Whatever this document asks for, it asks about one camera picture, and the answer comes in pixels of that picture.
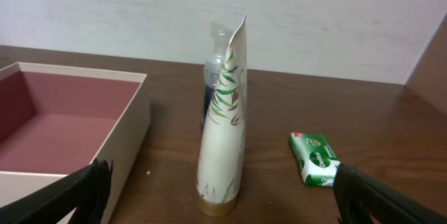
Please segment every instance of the white wall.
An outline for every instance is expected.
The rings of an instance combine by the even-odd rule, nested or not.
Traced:
[[[0,44],[201,64],[247,14],[249,67],[404,83],[447,0],[0,0]]]

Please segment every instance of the tube with leaf print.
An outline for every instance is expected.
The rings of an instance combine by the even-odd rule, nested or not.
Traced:
[[[244,16],[226,50],[203,129],[196,186],[199,207],[207,215],[222,216],[234,208],[244,160],[246,111]]]

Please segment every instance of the white box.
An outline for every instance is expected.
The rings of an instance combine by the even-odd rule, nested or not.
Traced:
[[[113,159],[107,223],[149,125],[146,74],[28,63],[1,69],[0,207],[95,158]]]

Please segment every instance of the dark blue liquid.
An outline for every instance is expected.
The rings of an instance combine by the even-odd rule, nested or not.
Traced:
[[[205,85],[205,94],[203,95],[203,115],[202,115],[202,129],[205,125],[205,119],[207,117],[208,113],[208,107],[210,106],[212,93],[214,91],[214,88],[208,87]]]

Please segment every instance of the brown table surface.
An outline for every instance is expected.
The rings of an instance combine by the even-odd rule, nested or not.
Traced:
[[[324,134],[341,162],[447,215],[447,116],[401,85],[249,70],[241,191],[210,218],[196,200],[203,66],[0,46],[0,66],[15,61],[148,74],[152,125],[111,223],[337,223],[332,190],[303,185],[294,131]]]

